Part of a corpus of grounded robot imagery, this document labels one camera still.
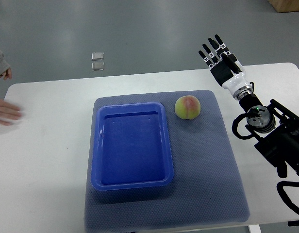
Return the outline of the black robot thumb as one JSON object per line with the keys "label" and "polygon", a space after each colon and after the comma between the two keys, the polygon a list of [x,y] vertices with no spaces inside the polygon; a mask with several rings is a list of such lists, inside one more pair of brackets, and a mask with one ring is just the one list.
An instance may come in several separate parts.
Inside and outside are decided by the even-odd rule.
{"label": "black robot thumb", "polygon": [[226,54],[222,53],[221,58],[224,61],[224,63],[227,65],[227,67],[234,73],[238,74],[241,72],[240,67],[236,64],[237,58],[234,54]]}

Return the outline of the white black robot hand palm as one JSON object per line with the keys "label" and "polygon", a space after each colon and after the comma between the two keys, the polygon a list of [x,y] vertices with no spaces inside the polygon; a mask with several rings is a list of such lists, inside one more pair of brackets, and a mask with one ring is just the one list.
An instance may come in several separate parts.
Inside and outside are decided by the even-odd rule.
{"label": "white black robot hand palm", "polygon": [[224,61],[220,61],[210,69],[216,82],[226,90],[229,90],[234,99],[242,99],[252,93],[252,84],[247,81],[244,67],[239,61],[234,62],[237,70],[234,73]]}

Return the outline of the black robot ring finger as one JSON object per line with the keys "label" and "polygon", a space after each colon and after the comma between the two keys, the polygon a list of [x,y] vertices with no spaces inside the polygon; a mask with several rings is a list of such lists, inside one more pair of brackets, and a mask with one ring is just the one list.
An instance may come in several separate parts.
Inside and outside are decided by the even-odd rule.
{"label": "black robot ring finger", "polygon": [[202,44],[202,46],[203,46],[204,50],[206,51],[206,53],[208,54],[208,56],[211,58],[209,60],[214,64],[214,66],[216,64],[218,64],[219,60],[218,60],[217,56],[210,50],[210,48],[204,43]]}

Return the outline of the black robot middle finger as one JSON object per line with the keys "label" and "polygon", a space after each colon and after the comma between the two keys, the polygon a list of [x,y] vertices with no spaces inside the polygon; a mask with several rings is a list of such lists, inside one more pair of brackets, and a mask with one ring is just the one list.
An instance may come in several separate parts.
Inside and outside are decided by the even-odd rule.
{"label": "black robot middle finger", "polygon": [[215,64],[218,64],[222,60],[221,55],[224,53],[224,50],[212,38],[208,38],[208,41],[213,49],[213,51],[209,53],[209,56]]}

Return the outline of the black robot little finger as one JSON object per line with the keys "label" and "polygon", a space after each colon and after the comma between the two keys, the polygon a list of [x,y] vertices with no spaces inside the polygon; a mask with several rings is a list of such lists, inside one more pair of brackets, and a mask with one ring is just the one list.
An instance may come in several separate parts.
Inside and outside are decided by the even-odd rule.
{"label": "black robot little finger", "polygon": [[209,68],[214,67],[214,64],[209,60],[209,58],[201,50],[199,50],[199,55],[201,56],[201,58],[204,60],[204,62],[206,63],[206,65]]}

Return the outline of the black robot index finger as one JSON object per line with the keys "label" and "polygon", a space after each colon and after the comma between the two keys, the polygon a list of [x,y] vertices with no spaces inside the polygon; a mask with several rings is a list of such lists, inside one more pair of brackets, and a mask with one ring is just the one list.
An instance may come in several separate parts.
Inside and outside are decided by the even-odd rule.
{"label": "black robot index finger", "polygon": [[220,38],[220,36],[218,34],[215,34],[215,39],[220,47],[219,49],[216,50],[217,56],[221,58],[221,55],[223,53],[226,54],[227,56],[229,56],[231,54],[231,52],[229,51],[228,47],[225,45],[225,43],[222,41],[222,39]]}

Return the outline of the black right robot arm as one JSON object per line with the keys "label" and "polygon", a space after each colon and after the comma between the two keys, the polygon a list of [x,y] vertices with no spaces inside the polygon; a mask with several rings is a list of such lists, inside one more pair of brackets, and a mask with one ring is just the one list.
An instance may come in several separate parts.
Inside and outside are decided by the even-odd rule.
{"label": "black right robot arm", "polygon": [[264,106],[254,94],[254,83],[247,81],[243,66],[219,35],[208,41],[199,55],[216,82],[244,110],[233,121],[233,134],[241,140],[255,138],[255,148],[276,168],[279,177],[287,177],[289,166],[299,176],[299,117],[276,100]]}

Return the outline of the person's hand near sleeve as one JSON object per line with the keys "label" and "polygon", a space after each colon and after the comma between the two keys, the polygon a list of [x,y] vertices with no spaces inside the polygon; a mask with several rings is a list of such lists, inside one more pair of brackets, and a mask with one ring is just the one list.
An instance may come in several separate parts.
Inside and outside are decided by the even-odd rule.
{"label": "person's hand near sleeve", "polygon": [[5,70],[2,74],[0,74],[0,79],[5,80],[11,80],[12,79],[12,70],[11,68],[8,68]]}

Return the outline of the person's hand on table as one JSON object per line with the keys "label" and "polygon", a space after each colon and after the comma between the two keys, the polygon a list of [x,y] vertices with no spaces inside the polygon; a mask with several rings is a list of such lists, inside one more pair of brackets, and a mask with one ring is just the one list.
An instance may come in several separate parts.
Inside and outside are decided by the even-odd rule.
{"label": "person's hand on table", "polygon": [[22,117],[18,106],[0,99],[0,125],[9,126],[9,120],[18,120]]}

